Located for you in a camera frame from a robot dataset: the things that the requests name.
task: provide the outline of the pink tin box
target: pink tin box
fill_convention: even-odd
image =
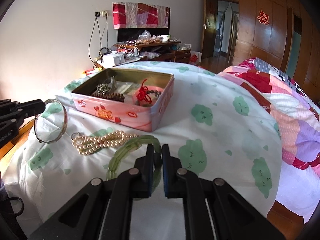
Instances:
[[[152,87],[163,89],[162,94],[150,107],[134,105],[135,98],[123,103],[89,96],[96,91],[98,84],[102,84],[106,79],[113,76],[117,82],[138,84],[142,84],[147,79],[144,85],[151,89]],[[173,74],[137,69],[105,69],[74,89],[72,99],[78,111],[138,130],[152,132],[158,127],[173,95],[173,84]]]

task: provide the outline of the electrical socket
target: electrical socket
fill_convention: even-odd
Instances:
[[[95,14],[96,17],[108,17],[108,11],[107,10],[95,12],[94,14]]]

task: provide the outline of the doorway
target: doorway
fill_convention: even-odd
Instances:
[[[238,34],[239,0],[204,2],[201,66],[218,73],[233,61]]]

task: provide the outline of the pearl necklace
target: pearl necklace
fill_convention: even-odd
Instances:
[[[72,145],[81,155],[90,155],[100,148],[118,147],[136,134],[127,134],[124,131],[115,131],[104,136],[78,136],[72,140]]]

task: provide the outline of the silver beaded bracelet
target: silver beaded bracelet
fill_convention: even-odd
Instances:
[[[56,99],[48,99],[48,100],[46,100],[44,103],[45,103],[46,105],[49,104],[49,103],[59,103],[59,104],[62,105],[62,109],[63,109],[63,113],[64,113],[64,120],[63,120],[62,130],[61,130],[61,132],[58,134],[57,138],[55,138],[54,140],[51,140],[51,141],[44,141],[44,140],[42,140],[42,139],[39,138],[38,133],[37,133],[37,131],[36,131],[36,124],[37,124],[37,120],[38,120],[39,115],[37,114],[37,115],[35,116],[35,123],[34,123],[33,128],[34,128],[35,135],[36,135],[36,138],[37,138],[38,142],[39,142],[39,143],[53,143],[53,142],[58,141],[58,140],[62,137],[62,135],[66,132],[67,125],[68,125],[67,110],[66,110],[66,108],[64,107],[64,105],[63,105],[60,101],[58,101],[58,100],[56,100]]]

